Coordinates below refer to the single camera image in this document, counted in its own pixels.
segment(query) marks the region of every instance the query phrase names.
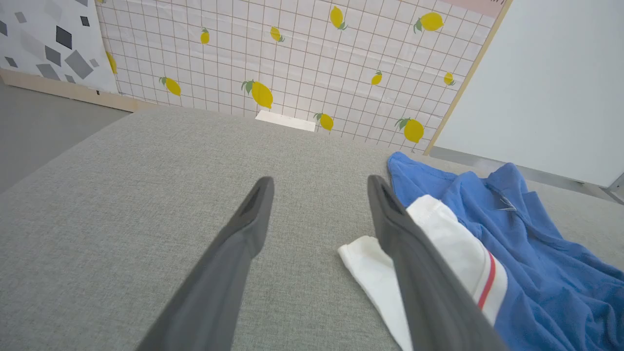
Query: white towel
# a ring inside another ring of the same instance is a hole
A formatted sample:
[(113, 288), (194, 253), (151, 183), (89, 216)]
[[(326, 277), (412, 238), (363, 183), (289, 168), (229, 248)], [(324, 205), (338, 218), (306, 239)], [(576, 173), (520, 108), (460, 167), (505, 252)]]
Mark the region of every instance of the white towel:
[[(407, 213), (440, 252), (485, 318), (494, 325), (507, 291), (507, 273), (500, 262), (441, 201), (429, 195), (422, 196), (407, 208)], [(399, 346), (403, 351), (412, 351), (394, 264), (377, 238), (361, 237), (341, 246), (338, 253)]]

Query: white grid paper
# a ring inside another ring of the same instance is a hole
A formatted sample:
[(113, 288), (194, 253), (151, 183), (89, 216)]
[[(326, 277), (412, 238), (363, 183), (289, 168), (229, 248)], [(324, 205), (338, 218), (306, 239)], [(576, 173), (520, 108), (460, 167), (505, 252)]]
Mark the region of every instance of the white grid paper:
[[(422, 154), (446, 114), (494, 19), (442, 1), (418, 0), (108, 0), (97, 2), (104, 45), (117, 61), (122, 94), (156, 104), (255, 117), (245, 91), (251, 79), (273, 94), (271, 112), (316, 122), (316, 131)], [(329, 20), (337, 6), (348, 25)], [(422, 15), (444, 26), (414, 34)], [(270, 35), (277, 27), (285, 41)], [(202, 28), (210, 42), (200, 43)], [(371, 85), (377, 70), (382, 81)], [(447, 86), (444, 75), (456, 84)], [(181, 96), (158, 81), (178, 82)], [(395, 123), (410, 117), (425, 128), (408, 141)]]

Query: wooden trim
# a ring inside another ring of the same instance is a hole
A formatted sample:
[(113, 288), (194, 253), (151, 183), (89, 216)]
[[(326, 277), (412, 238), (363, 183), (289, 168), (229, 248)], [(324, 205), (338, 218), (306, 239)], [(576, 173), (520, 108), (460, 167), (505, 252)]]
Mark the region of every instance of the wooden trim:
[(111, 94), (74, 83), (55, 81), (53, 79), (33, 76), (32, 74), (8, 69), (0, 69), (0, 77), (2, 77), (4, 83), (8, 86), (45, 92), (46, 94), (112, 107), (123, 111), (136, 112), (138, 110), (150, 109), (158, 106), (151, 102), (137, 100), (129, 96)]
[(513, 0), (507, 0), (505, 4), (503, 5), (503, 8), (500, 10), (500, 14), (496, 18), (496, 21), (494, 22), (494, 25), (492, 26), (492, 29), (490, 30), (490, 34), (485, 39), (485, 42), (483, 43), (483, 47), (481, 48), (481, 51), (479, 51), (479, 53), (477, 54), (477, 58), (474, 60), (474, 63), (472, 67), (470, 68), (470, 71), (468, 71), (468, 74), (466, 75), (466, 79), (464, 80), (464, 83), (462, 83), (462, 87), (459, 88), (457, 95), (455, 95), (455, 99), (453, 99), (451, 106), (449, 106), (449, 110), (446, 111), (446, 115), (442, 119), (442, 122), (440, 122), (440, 126), (438, 126), (436, 133), (433, 135), (433, 138), (431, 138), (431, 141), (429, 142), (429, 146), (427, 146), (427, 149), (425, 150), (424, 155), (429, 155), (429, 153), (431, 152), (431, 149), (436, 143), (437, 138), (440, 136), (440, 133), (442, 132), (442, 129), (444, 128), (444, 125), (449, 120), (449, 117), (453, 113), (453, 110), (455, 109), (457, 102), (462, 97), (462, 94), (464, 93), (464, 90), (468, 86), (468, 83), (470, 83), (470, 80), (472, 79), (472, 75), (477, 70), (477, 66), (481, 63), (481, 59), (483, 58), (483, 55), (485, 55), (487, 48), (490, 46), (492, 39), (496, 35), (496, 31), (499, 30), (500, 24), (503, 21), (503, 18), (505, 17), (505, 15), (507, 14), (507, 10), (509, 10), (509, 6), (511, 6), (512, 2)]

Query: lemon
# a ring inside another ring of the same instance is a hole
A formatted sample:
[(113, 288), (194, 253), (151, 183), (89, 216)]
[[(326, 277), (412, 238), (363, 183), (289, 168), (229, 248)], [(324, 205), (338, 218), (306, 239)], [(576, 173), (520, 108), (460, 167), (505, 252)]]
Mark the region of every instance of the lemon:
[(113, 54), (111, 54), (108, 51), (105, 51), (105, 52), (106, 52), (106, 57), (109, 58), (110, 68), (112, 68), (113, 74), (117, 74), (117, 63), (115, 62), (115, 58), (113, 57)]
[(327, 129), (328, 131), (334, 127), (334, 120), (324, 113), (317, 113), (314, 115), (314, 118), (321, 123), (321, 127)]
[(204, 45), (208, 44), (210, 41), (210, 33), (208, 33), (208, 29), (202, 28), (202, 35), (199, 37), (199, 40), (201, 40)]
[(423, 29), (433, 32), (440, 29), (443, 25), (444, 23), (442, 23), (442, 16), (440, 16), (439, 13), (430, 12), (423, 17), (420, 17), (418, 21), (416, 21), (414, 25), (414, 33), (416, 32), (416, 29), (421, 32)]
[(446, 72), (446, 75), (444, 76), (444, 83), (448, 86), (455, 85), (455, 80), (453, 79), (453, 73)]
[(251, 96), (253, 96), (253, 99), (258, 103), (258, 105), (266, 107), (267, 109), (271, 109), (271, 104), (273, 103), (273, 94), (264, 84), (250, 80), (243, 82), (243, 85), (240, 87), (240, 89), (243, 88), (245, 88), (247, 94), (251, 92)]
[(381, 82), (381, 71), (378, 69), (377, 73), (375, 73), (375, 75), (373, 76), (373, 78), (371, 79), (371, 84), (376, 86), (377, 84), (379, 84)]
[(347, 29), (347, 25), (343, 21), (343, 12), (340, 11), (338, 7), (334, 6), (334, 9), (331, 10), (331, 13), (329, 14), (329, 19), (331, 20), (331, 23), (334, 25), (334, 27), (340, 29), (341, 31)]
[(399, 124), (399, 130), (403, 130), (403, 134), (405, 135), (405, 139), (412, 142), (419, 142), (422, 136), (425, 134), (425, 128), (422, 126), (420, 122), (411, 118), (402, 118), (394, 124), (395, 126)]
[(284, 41), (284, 36), (280, 34), (280, 30), (276, 27), (271, 27), (271, 37), (273, 37), (276, 42)]
[(167, 77), (160, 77), (160, 83), (164, 85), (165, 87), (167, 87), (167, 90), (169, 90), (173, 95), (180, 96), (180, 93), (181, 93), (180, 86), (173, 79), (167, 78)]

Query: blue garment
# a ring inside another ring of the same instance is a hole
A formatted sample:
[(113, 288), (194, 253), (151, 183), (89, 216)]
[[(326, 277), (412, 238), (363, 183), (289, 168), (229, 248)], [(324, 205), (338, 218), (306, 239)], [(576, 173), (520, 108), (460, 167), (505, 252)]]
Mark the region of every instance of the blue garment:
[(513, 164), (480, 179), (395, 152), (388, 169), (403, 206), (441, 200), (505, 267), (494, 327), (510, 349), (624, 350), (624, 274), (565, 240)]

